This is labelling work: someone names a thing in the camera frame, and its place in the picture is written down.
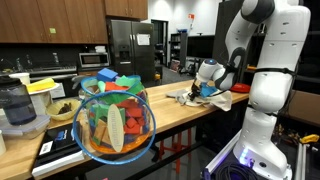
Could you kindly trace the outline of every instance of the upper cabinet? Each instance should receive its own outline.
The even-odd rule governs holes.
[[[105,0],[105,5],[108,16],[148,19],[148,0]]]
[[[148,19],[148,1],[147,0],[128,0],[129,15],[141,20]]]
[[[74,43],[108,42],[103,0],[65,0],[65,5]]]
[[[6,4],[10,16],[2,17],[11,17],[19,42],[47,42],[37,0],[6,0]]]
[[[0,41],[18,42],[16,32],[14,31],[11,18],[8,16],[8,14],[9,10],[6,2],[4,0],[0,0]]]
[[[92,43],[105,44],[107,40],[106,12],[103,0],[85,0]]]
[[[104,0],[0,0],[0,43],[106,44]]]
[[[85,0],[65,0],[71,37],[74,43],[91,43]]]
[[[106,14],[109,16],[128,17],[128,0],[105,0]]]
[[[49,42],[72,42],[64,0],[38,0],[45,33]]]

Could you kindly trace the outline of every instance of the cloth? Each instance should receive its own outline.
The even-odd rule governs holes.
[[[187,106],[201,106],[210,108],[213,106],[216,106],[223,111],[229,111],[231,109],[232,105],[232,94],[230,91],[225,91],[222,94],[216,95],[218,93],[221,93],[220,90],[216,91],[215,93],[211,94],[209,97],[203,98],[203,97],[195,97],[193,101],[189,98],[189,93],[191,91],[187,89],[181,89],[178,91],[172,91],[168,92],[166,94],[167,97],[175,98],[177,102],[183,105]]]

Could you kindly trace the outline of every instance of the blue light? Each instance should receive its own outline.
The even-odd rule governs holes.
[[[246,162],[246,160],[245,160],[245,157],[247,156],[247,154],[248,154],[248,149],[244,149],[244,150],[242,151],[241,155],[240,155],[239,161],[240,161],[240,163],[243,164],[243,165],[247,165],[247,162]]]

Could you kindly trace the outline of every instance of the stainless steel refrigerator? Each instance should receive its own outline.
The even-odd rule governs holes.
[[[155,74],[153,24],[109,20],[110,57],[120,75],[140,75],[143,82]]]

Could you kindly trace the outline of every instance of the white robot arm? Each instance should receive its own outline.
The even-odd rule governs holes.
[[[220,90],[230,89],[249,40],[260,23],[267,27],[257,70],[251,85],[242,131],[233,153],[242,164],[267,179],[291,179],[285,155],[270,141],[277,114],[291,90],[293,75],[309,28],[309,9],[293,0],[245,0],[232,22],[226,46],[227,65],[205,60],[196,76],[201,82],[213,79]]]

